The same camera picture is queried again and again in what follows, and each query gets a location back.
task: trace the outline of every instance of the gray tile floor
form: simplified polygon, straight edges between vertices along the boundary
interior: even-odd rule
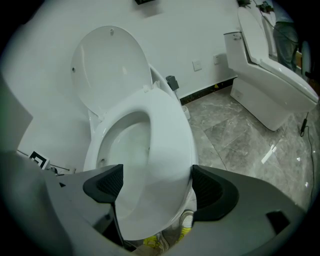
[[[224,169],[271,183],[305,211],[311,200],[313,165],[308,133],[300,137],[307,113],[293,114],[277,131],[268,130],[230,96],[231,86],[188,103],[189,123],[199,164]],[[320,182],[320,106],[308,123],[315,171],[314,191]],[[262,159],[276,146],[275,152]]]

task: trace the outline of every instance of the gray pants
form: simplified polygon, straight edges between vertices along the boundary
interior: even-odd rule
[[[274,26],[273,37],[278,62],[296,72],[296,52],[299,46],[299,37],[295,25],[290,22],[277,22]]]

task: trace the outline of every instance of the white toilet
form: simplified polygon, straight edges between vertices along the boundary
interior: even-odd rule
[[[191,167],[198,164],[176,95],[133,36],[115,26],[97,28],[81,40],[71,77],[89,109],[84,171],[123,164],[115,201],[123,239],[144,239],[169,227],[194,193]]]
[[[224,35],[228,66],[238,76],[230,95],[276,131],[291,113],[312,110],[318,95],[296,73],[269,59],[264,32],[247,9],[240,7],[238,18],[241,32]]]

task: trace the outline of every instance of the yellow shoelace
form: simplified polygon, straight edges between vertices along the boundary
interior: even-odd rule
[[[176,242],[179,242],[182,238],[184,238],[185,235],[190,232],[190,230],[191,230],[191,227],[184,227],[184,228],[182,228],[180,237],[179,237],[178,241],[176,241]]]
[[[160,246],[160,243],[158,242],[158,239],[155,235],[144,239],[143,244],[151,248],[158,248]]]

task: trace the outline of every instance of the sneaker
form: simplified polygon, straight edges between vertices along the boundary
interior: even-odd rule
[[[194,212],[192,210],[185,210],[180,218],[180,226],[181,226],[181,233],[178,241],[178,243],[181,239],[185,237],[186,234],[188,234],[192,228],[192,222],[194,220]]]
[[[153,249],[159,249],[161,253],[164,253],[169,249],[169,244],[162,235],[162,232],[159,232],[153,236],[144,239],[143,244]]]

